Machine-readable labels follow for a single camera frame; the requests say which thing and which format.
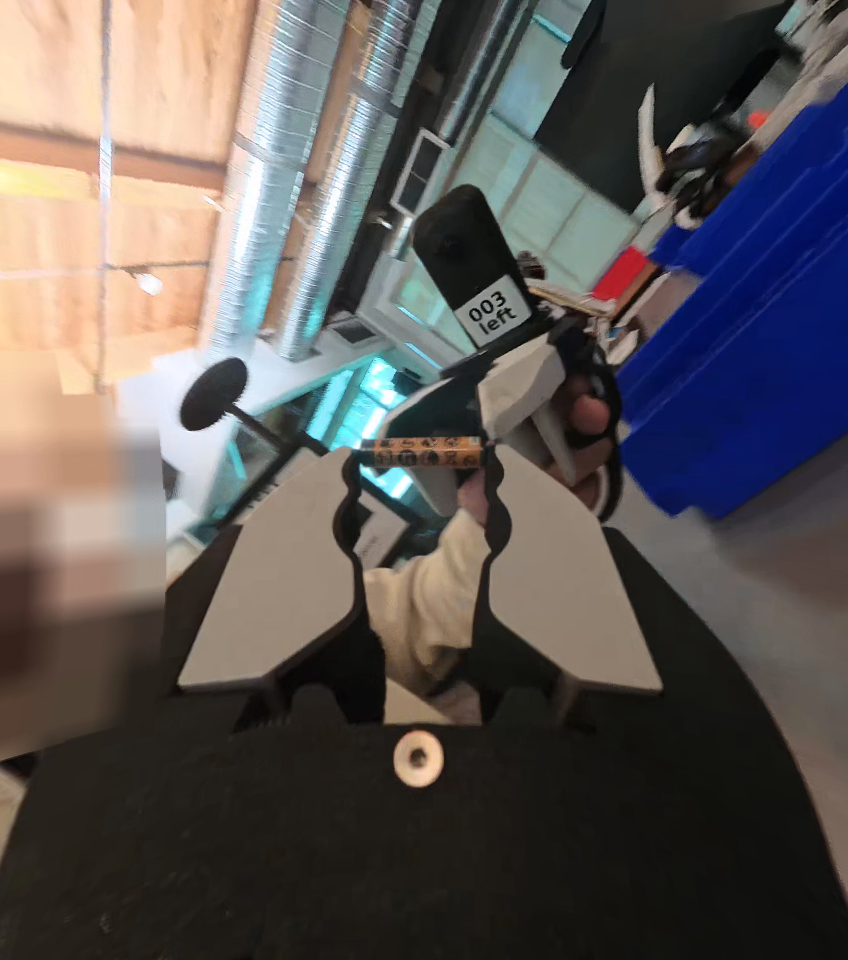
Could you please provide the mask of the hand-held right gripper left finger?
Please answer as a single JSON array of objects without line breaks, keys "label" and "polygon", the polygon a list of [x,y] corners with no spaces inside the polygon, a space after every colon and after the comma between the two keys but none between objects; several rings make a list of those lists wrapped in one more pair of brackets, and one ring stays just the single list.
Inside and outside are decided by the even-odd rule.
[{"label": "hand-held right gripper left finger", "polygon": [[317,459],[244,522],[176,686],[245,693],[239,724],[382,724],[384,652],[370,628],[360,470],[346,448]]}]

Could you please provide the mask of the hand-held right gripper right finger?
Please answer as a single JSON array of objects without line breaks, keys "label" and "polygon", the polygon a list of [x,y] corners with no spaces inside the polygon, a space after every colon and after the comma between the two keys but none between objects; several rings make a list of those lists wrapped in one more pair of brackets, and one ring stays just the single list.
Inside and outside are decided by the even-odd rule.
[{"label": "hand-held right gripper right finger", "polygon": [[598,518],[509,446],[488,451],[488,554],[469,680],[490,717],[531,690],[564,719],[583,694],[658,697],[663,681]]}]

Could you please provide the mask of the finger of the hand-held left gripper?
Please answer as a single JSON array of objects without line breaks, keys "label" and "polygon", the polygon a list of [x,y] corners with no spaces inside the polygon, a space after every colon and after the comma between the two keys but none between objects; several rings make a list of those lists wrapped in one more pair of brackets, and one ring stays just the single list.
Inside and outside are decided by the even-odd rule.
[{"label": "finger of the hand-held left gripper", "polygon": [[374,440],[478,437],[487,439],[476,374],[440,379],[413,393],[382,419]]},{"label": "finger of the hand-held left gripper", "polygon": [[419,470],[418,490],[439,516],[451,519],[459,509],[455,470]]}]

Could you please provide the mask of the blue plastic bin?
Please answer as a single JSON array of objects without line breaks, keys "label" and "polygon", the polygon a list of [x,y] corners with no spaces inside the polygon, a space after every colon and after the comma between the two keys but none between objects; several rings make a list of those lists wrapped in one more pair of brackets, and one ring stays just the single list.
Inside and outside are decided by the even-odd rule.
[{"label": "blue plastic bin", "polygon": [[622,462],[718,520],[848,434],[848,83],[663,247],[698,284],[619,373]]}]

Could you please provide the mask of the grey desk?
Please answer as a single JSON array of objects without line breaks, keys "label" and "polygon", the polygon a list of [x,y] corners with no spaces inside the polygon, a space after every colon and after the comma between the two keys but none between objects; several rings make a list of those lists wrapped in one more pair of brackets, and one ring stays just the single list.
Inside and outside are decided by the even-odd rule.
[{"label": "grey desk", "polygon": [[627,481],[614,525],[761,693],[848,894],[848,434],[727,518],[670,518]]}]

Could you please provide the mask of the person's left hand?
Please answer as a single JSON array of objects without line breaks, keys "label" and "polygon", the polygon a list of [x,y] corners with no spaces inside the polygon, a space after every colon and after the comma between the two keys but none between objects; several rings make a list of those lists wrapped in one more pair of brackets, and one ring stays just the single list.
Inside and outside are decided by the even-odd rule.
[{"label": "person's left hand", "polygon": [[613,450],[611,439],[605,437],[610,425],[610,408],[594,394],[587,378],[573,376],[566,379],[555,392],[550,409],[561,420],[565,430],[598,437],[595,443],[586,448],[572,451],[572,482],[564,477],[561,465],[554,457],[550,457],[545,467],[551,478],[570,491],[588,510],[597,514],[605,497],[603,477]]}]

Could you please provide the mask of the black framed marker poster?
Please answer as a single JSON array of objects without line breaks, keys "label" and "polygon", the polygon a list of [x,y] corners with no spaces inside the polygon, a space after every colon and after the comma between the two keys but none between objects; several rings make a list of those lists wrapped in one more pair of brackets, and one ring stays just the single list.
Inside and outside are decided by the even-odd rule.
[{"label": "black framed marker poster", "polygon": [[418,515],[377,486],[361,482],[358,498],[359,532],[354,553],[365,571],[387,566]]}]

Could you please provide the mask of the small red bin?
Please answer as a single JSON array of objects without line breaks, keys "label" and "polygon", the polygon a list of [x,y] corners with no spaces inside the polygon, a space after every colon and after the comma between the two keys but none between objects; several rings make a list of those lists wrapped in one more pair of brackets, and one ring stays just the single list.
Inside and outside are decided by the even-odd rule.
[{"label": "small red bin", "polygon": [[622,303],[657,272],[658,264],[641,248],[629,244],[597,280],[592,296],[601,302]]}]

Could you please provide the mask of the black stand with round top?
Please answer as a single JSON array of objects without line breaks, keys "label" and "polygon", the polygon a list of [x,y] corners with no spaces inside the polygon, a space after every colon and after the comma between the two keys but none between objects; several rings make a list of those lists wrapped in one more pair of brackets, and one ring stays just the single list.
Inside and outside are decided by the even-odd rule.
[{"label": "black stand with round top", "polygon": [[327,446],[310,424],[333,373],[300,377],[289,369],[236,357],[207,366],[182,390],[176,425],[188,436],[221,437],[226,452],[246,463],[271,462],[299,447],[323,454]]}]

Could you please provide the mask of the black monitor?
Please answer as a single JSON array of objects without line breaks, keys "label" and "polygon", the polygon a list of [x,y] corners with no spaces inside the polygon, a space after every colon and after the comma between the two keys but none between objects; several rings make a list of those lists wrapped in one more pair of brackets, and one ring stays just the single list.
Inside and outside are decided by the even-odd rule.
[{"label": "black monitor", "polygon": [[566,75],[534,135],[555,162],[620,210],[645,190],[638,111],[654,89],[660,146],[705,123],[778,39],[791,2],[592,1],[561,57]]}]

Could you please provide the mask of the wall air vent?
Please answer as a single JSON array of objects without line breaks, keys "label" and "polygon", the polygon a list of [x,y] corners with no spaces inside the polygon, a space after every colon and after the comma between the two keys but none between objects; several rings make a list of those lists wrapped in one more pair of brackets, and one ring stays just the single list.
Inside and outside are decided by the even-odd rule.
[{"label": "wall air vent", "polygon": [[452,146],[436,133],[419,128],[396,180],[390,206],[405,217],[416,217],[435,172],[451,150]]}]

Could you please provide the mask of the thin silver ventilation duct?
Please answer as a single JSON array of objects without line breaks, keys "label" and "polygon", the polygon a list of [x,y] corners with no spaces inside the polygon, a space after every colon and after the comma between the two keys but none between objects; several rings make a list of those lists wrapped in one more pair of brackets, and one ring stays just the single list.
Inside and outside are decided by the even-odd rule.
[{"label": "thin silver ventilation duct", "polygon": [[306,359],[322,328],[401,112],[424,2],[358,3],[349,15],[305,183],[265,313],[282,359]]}]

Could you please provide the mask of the large silver ventilation duct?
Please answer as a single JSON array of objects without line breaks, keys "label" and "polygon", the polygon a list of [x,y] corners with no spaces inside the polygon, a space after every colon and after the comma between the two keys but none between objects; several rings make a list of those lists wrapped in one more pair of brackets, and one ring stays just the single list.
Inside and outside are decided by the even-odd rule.
[{"label": "large silver ventilation duct", "polygon": [[200,316],[205,366],[252,351],[258,272],[275,269],[315,117],[308,65],[319,19],[319,2],[258,2]]}]

